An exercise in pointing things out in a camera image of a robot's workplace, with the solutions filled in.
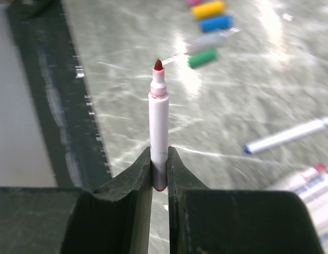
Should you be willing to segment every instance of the dark table trim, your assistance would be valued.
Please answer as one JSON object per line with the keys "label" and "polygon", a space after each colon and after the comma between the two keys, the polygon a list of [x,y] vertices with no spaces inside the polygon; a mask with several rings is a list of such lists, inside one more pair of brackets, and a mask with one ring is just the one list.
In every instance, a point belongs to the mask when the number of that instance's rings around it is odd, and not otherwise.
{"label": "dark table trim", "polygon": [[60,0],[16,0],[7,9],[59,187],[111,180],[103,140]]}

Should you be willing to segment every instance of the red marker tip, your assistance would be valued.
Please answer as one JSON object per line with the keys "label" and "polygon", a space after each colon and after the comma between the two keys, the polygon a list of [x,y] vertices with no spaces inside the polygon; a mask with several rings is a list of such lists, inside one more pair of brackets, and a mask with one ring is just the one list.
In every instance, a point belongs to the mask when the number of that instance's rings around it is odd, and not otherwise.
{"label": "red marker tip", "polygon": [[158,191],[158,192],[162,192],[162,191],[164,191],[165,189],[166,189],[166,187],[164,188],[164,189],[156,189],[156,188],[154,188],[156,191]]}
{"label": "red marker tip", "polygon": [[163,70],[163,64],[161,62],[161,60],[157,60],[156,63],[154,64],[154,69],[155,70]]}

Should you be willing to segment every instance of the green marker cap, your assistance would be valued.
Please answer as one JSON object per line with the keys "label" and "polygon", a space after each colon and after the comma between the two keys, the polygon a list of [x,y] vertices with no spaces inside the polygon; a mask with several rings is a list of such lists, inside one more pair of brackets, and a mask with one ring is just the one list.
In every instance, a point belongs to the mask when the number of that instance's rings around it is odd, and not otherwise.
{"label": "green marker cap", "polygon": [[216,49],[204,50],[194,56],[191,56],[187,59],[189,66],[194,69],[200,65],[206,64],[217,57]]}

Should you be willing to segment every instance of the marker cap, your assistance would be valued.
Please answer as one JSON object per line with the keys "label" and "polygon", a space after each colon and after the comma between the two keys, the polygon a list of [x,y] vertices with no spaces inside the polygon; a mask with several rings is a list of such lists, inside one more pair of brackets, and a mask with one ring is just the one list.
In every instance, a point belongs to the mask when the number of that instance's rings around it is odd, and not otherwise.
{"label": "marker cap", "polygon": [[250,148],[247,145],[244,145],[243,151],[248,155],[252,154]]}
{"label": "marker cap", "polygon": [[228,30],[217,29],[210,33],[202,34],[197,38],[186,40],[186,49],[163,60],[162,64],[164,66],[173,61],[176,61],[176,59],[182,54],[191,56],[200,53],[203,50],[218,48],[222,45],[224,39],[240,31],[240,28],[230,28]]}
{"label": "marker cap", "polygon": [[165,83],[165,69],[152,69],[152,82],[150,84],[150,93],[153,98],[162,98],[167,94],[167,85]]}
{"label": "marker cap", "polygon": [[203,0],[185,0],[185,1],[188,5],[194,6],[200,4]]}
{"label": "marker cap", "polygon": [[188,58],[188,64],[191,68],[196,68],[207,62],[210,62],[217,57],[217,52],[215,49],[204,50],[194,56]]}
{"label": "marker cap", "polygon": [[212,17],[198,22],[203,32],[213,31],[215,29],[229,29],[232,26],[232,18],[228,15]]}
{"label": "marker cap", "polygon": [[206,17],[213,17],[224,13],[225,3],[221,1],[210,2],[194,6],[191,8],[192,15],[198,19],[204,19]]}

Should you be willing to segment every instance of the white marker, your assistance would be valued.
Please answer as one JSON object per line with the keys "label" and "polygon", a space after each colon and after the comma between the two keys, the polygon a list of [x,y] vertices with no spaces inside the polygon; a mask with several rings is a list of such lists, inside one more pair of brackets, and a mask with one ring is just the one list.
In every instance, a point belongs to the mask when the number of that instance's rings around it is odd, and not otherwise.
{"label": "white marker", "polygon": [[161,192],[168,185],[169,95],[162,62],[157,60],[152,70],[149,93],[150,153],[153,187]]}
{"label": "white marker", "polygon": [[311,122],[298,125],[286,131],[279,132],[267,138],[260,139],[246,144],[243,148],[245,153],[253,154],[262,152],[269,148],[275,147],[295,139],[299,139],[306,135],[324,130],[328,127],[328,116],[322,119],[316,119]]}

